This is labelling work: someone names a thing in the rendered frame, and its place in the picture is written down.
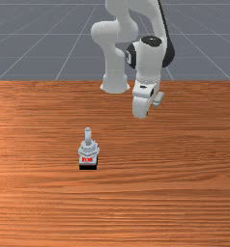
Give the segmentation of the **grey toggle switch black base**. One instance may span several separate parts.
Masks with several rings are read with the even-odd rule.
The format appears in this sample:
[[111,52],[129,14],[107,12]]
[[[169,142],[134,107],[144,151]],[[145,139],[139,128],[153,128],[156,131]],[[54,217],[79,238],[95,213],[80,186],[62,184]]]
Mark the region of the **grey toggle switch black base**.
[[100,153],[99,144],[92,138],[92,129],[86,127],[84,129],[84,140],[78,149],[79,169],[80,170],[96,170],[98,166],[98,158]]

